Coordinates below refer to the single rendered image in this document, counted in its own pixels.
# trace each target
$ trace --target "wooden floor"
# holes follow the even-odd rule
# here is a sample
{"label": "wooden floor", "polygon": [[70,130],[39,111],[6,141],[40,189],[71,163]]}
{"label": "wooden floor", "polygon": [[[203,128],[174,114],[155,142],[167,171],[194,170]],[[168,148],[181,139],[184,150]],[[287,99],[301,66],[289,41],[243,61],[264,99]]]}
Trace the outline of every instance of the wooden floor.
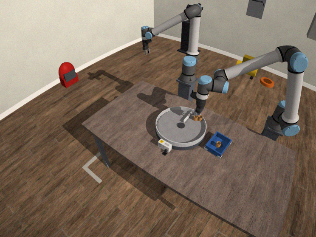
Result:
{"label": "wooden floor", "polygon": [[[141,80],[177,94],[175,80],[185,56],[176,51],[179,47],[155,37],[145,56],[141,42],[136,43],[78,72],[76,84],[58,84],[0,121],[0,236],[247,236],[106,145],[111,167],[101,157],[89,166],[100,184],[82,168],[98,150],[81,123]],[[216,69],[237,62],[200,50],[197,77],[213,77]],[[260,84],[263,76],[275,82],[272,89]],[[228,93],[211,93],[206,107],[261,133],[267,115],[285,100],[287,80],[262,69],[253,80],[249,77],[231,79]],[[316,236],[315,111],[316,92],[303,87],[301,131],[277,140],[298,153],[281,237]]]}

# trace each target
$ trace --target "floor marking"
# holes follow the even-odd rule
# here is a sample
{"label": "floor marking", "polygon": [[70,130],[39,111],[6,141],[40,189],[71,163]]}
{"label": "floor marking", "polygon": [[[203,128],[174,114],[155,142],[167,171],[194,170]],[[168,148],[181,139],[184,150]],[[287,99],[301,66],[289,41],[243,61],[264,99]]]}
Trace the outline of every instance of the floor marking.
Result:
{"label": "floor marking", "polygon": [[88,166],[91,165],[99,156],[100,156],[100,153],[98,153],[98,154],[96,154],[95,156],[93,156],[92,159],[89,160],[88,163],[86,163],[82,168],[83,168],[85,171],[87,171],[87,173],[90,174],[90,176],[91,176],[92,178],[94,178],[98,183],[101,183],[102,180],[101,180],[98,176],[96,176],[96,174],[93,173],[93,172],[88,168]]}

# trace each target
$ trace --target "orange ring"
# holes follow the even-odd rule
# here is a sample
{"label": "orange ring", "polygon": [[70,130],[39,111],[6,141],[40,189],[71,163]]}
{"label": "orange ring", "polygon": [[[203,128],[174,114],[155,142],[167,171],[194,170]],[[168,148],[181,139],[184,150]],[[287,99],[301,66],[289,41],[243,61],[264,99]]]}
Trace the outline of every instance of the orange ring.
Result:
{"label": "orange ring", "polygon": [[272,88],[274,86],[274,82],[268,77],[261,77],[260,83],[268,88]]}

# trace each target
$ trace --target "table leg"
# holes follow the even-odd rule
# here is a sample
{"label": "table leg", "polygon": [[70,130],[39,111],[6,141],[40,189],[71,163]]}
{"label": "table leg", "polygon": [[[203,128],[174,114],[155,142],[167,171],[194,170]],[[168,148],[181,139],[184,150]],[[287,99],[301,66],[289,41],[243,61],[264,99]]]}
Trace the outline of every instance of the table leg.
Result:
{"label": "table leg", "polygon": [[102,156],[103,163],[109,168],[111,164],[109,162],[109,159],[107,158],[107,154],[105,152],[105,149],[104,149],[104,146],[102,144],[101,139],[95,135],[93,135],[93,137],[94,137],[94,140],[96,141],[96,145],[97,145],[99,152]]}

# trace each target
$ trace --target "blue joint cap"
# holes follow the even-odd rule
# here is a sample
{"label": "blue joint cap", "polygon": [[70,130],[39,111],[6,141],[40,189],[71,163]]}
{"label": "blue joint cap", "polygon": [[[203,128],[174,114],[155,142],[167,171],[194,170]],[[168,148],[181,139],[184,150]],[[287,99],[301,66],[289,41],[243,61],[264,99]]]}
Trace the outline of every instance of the blue joint cap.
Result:
{"label": "blue joint cap", "polygon": [[151,39],[152,38],[152,34],[149,31],[147,31],[145,33],[145,37],[146,37],[146,39]]}
{"label": "blue joint cap", "polygon": [[182,60],[182,63],[187,67],[192,67],[196,64],[196,58],[193,56],[185,56]]}
{"label": "blue joint cap", "polygon": [[200,85],[209,84],[211,81],[212,81],[212,78],[210,76],[207,76],[207,75],[200,76],[200,78],[199,78]]}
{"label": "blue joint cap", "polygon": [[222,90],[222,93],[223,93],[223,94],[226,94],[226,93],[227,93],[227,91],[228,91],[228,86],[229,86],[229,82],[225,82],[224,87],[223,87],[223,90]]}
{"label": "blue joint cap", "polygon": [[281,100],[281,101],[278,103],[278,105],[279,105],[281,108],[285,109],[285,100]]}
{"label": "blue joint cap", "polygon": [[299,133],[299,125],[291,125],[282,130],[283,134],[287,137],[291,137]]}
{"label": "blue joint cap", "polygon": [[213,74],[213,77],[215,78],[215,73],[217,72],[217,71],[220,71],[221,69],[217,69],[215,72],[214,72],[214,74]]}
{"label": "blue joint cap", "polygon": [[296,52],[290,59],[290,65],[294,71],[301,73],[307,68],[308,59],[302,52]]}

